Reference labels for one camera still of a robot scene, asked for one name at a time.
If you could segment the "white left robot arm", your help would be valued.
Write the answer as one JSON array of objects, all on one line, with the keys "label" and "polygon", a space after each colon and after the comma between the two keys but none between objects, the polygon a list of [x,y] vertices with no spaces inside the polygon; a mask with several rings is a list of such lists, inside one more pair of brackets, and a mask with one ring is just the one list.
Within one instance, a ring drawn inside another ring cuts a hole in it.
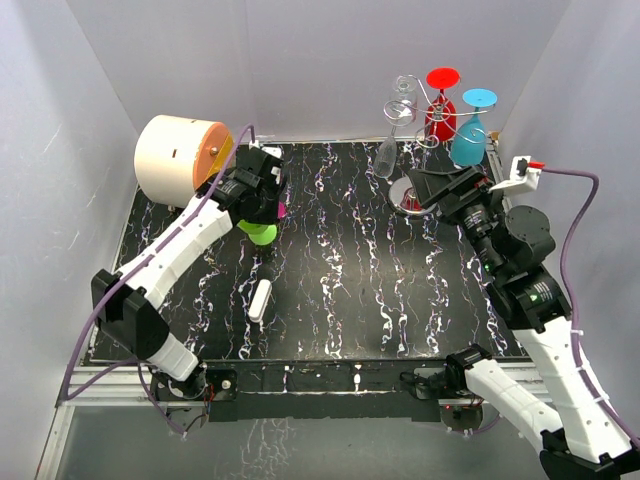
[{"label": "white left robot arm", "polygon": [[455,229],[393,212],[370,143],[283,149],[289,182],[275,241],[231,229],[185,270],[136,253],[171,216],[137,197],[123,270],[173,335],[205,360],[441,358],[468,341]]}]

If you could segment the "green wine glass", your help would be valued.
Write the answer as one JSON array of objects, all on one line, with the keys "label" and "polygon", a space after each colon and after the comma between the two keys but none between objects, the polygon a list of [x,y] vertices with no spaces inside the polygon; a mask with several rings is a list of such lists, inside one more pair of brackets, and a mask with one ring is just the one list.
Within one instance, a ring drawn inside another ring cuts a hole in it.
[{"label": "green wine glass", "polygon": [[238,222],[237,227],[257,246],[270,245],[278,234],[278,229],[275,224],[261,225],[241,220]]}]

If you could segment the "pink wine glass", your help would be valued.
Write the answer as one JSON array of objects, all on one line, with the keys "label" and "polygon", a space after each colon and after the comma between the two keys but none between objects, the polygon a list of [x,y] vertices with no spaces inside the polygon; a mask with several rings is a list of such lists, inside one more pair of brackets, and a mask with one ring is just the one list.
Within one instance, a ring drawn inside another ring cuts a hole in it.
[{"label": "pink wine glass", "polygon": [[286,206],[282,201],[280,201],[278,203],[277,218],[279,220],[282,220],[285,216],[286,216]]}]

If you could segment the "clear champagne flute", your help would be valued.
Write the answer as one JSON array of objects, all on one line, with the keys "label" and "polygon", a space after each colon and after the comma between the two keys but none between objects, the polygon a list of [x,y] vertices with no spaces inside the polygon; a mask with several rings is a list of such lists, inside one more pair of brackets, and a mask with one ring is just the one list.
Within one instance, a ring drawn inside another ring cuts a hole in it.
[{"label": "clear champagne flute", "polygon": [[412,124],[415,120],[415,106],[410,99],[389,100],[384,106],[384,114],[391,125],[391,131],[380,145],[373,162],[373,173],[379,178],[389,178],[393,173],[396,157],[396,130]]}]

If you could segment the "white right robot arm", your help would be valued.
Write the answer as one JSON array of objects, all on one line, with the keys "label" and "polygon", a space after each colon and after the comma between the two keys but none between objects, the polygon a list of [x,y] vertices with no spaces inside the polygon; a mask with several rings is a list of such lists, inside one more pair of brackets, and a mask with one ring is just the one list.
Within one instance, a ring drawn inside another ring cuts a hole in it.
[{"label": "white right robot arm", "polygon": [[525,438],[551,479],[618,479],[639,468],[639,439],[613,409],[586,359],[578,309],[566,277],[544,266],[556,250],[548,217],[507,195],[537,188],[546,166],[514,159],[495,183],[471,166],[450,172],[414,169],[409,179],[423,208],[461,228],[490,277],[496,313],[525,347],[549,398],[539,400],[478,345],[450,354],[436,380],[443,390],[488,401]]}]

